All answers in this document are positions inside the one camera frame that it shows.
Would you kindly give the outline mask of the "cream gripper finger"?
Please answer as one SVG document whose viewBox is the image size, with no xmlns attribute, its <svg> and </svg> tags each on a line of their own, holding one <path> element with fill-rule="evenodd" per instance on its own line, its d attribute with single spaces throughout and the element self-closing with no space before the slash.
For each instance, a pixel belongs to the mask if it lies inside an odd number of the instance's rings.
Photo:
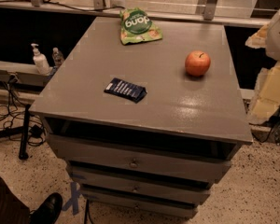
<svg viewBox="0 0 280 224">
<path fill-rule="evenodd" d="M 271 69 L 260 70 L 254 92 L 247 119 L 251 124 L 262 124 L 280 107 L 280 62 Z"/>
<path fill-rule="evenodd" d="M 246 40 L 245 45 L 252 49 L 265 49 L 268 28 L 269 24 L 263 25 Z"/>
</svg>

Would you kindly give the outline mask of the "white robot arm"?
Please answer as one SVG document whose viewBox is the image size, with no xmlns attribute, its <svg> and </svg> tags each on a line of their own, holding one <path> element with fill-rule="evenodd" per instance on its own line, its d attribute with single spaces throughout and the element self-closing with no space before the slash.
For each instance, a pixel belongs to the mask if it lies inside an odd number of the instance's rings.
<svg viewBox="0 0 280 224">
<path fill-rule="evenodd" d="M 245 45 L 252 49 L 264 48 L 266 55 L 276 61 L 273 68 L 260 70 L 248 108 L 248 122 L 262 124 L 280 107 L 280 8 L 268 24 L 246 40 Z"/>
</svg>

